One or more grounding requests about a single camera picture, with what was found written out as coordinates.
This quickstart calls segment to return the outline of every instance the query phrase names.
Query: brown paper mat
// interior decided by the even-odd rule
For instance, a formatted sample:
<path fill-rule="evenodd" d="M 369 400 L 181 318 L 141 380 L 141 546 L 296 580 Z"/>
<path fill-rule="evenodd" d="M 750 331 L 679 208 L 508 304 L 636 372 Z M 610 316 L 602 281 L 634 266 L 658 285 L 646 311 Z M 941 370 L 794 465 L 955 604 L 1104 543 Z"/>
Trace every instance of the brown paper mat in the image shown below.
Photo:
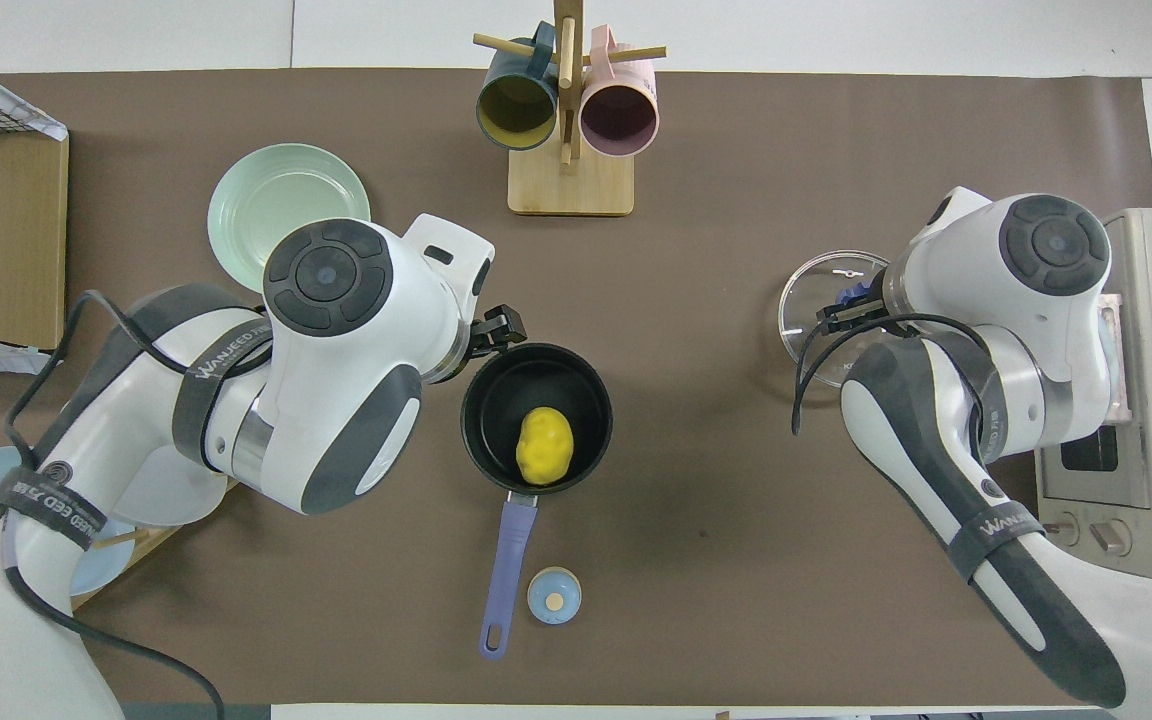
<path fill-rule="evenodd" d="M 501 662 L 475 652 L 503 492 L 461 446 L 464 377 L 429 388 L 364 501 L 302 518 L 238 488 L 89 602 L 90 623 L 182 657 L 230 702 L 1069 702 L 861 461 L 827 388 L 790 438 L 776 300 L 818 252 L 895 256 L 955 184 L 1151 206 L 1138 81 L 662 74 L 662 130 L 623 219 L 509 213 L 505 152 L 472 119 L 480 71 L 1 81 L 73 131 L 70 297 L 242 291 L 207 247 L 212 187 L 248 151 L 313 143 L 394 232 L 429 211 L 492 240 L 480 306 L 508 302 L 532 340 L 585 356 L 616 414 L 593 477 L 541 498 L 526 552 L 522 582 L 567 566 L 584 606 L 550 628 L 520 601 Z M 83 331 L 31 437 L 108 327 Z M 0 377 L 0 418 L 24 384 Z M 1024 458 L 1006 475 L 1032 498 Z M 124 702 L 200 700 L 93 653 Z"/>

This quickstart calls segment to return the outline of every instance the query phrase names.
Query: mug handle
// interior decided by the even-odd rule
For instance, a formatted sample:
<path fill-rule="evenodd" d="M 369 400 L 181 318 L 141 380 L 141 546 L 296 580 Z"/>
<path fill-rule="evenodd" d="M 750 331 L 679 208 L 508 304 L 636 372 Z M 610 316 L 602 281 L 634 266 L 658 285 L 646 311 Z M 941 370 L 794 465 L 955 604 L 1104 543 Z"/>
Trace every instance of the mug handle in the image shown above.
<path fill-rule="evenodd" d="M 612 26 L 600 24 L 590 31 L 589 62 L 590 69 L 600 68 L 607 77 L 616 77 L 616 66 L 608 54 L 616 50 L 616 38 L 612 37 Z"/>
<path fill-rule="evenodd" d="M 531 77 L 540 78 L 545 76 L 545 69 L 550 67 L 550 60 L 554 56 L 554 41 L 558 40 L 554 26 L 545 20 L 536 26 L 536 32 L 531 36 L 531 61 L 526 63 L 526 74 Z"/>

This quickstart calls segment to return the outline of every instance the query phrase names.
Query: blue bottle cap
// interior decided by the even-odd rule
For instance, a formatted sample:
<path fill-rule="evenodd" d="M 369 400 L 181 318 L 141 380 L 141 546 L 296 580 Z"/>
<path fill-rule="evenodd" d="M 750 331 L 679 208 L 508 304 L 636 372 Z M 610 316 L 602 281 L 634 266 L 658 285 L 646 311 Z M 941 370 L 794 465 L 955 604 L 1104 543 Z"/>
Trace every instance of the blue bottle cap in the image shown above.
<path fill-rule="evenodd" d="M 579 581 L 566 568 L 545 568 L 526 585 L 526 606 L 541 623 L 561 626 L 579 611 Z"/>

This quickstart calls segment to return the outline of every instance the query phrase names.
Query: blue gripper part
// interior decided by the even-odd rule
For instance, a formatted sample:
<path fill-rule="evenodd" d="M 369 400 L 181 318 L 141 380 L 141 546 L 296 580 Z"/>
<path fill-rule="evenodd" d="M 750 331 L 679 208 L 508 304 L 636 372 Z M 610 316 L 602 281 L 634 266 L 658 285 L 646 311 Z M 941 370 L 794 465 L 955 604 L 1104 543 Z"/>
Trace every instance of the blue gripper part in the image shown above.
<path fill-rule="evenodd" d="M 842 290 L 838 291 L 838 300 L 835 300 L 835 302 L 838 305 L 842 305 L 844 304 L 844 302 L 857 300 L 858 297 L 864 297 L 867 295 L 869 295 L 869 283 L 858 282 L 851 287 L 846 287 L 842 288 Z"/>

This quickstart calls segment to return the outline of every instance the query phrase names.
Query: wooden base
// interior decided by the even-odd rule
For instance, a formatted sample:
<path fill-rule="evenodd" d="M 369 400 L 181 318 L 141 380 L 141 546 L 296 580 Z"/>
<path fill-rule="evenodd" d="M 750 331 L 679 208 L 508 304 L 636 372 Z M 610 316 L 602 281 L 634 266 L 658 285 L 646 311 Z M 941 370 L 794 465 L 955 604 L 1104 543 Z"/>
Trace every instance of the wooden base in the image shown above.
<path fill-rule="evenodd" d="M 584 142 L 579 132 L 573 135 Z M 608 158 L 585 146 L 563 165 L 559 136 L 555 131 L 539 147 L 509 152 L 509 209 L 521 215 L 630 214 L 634 158 Z"/>

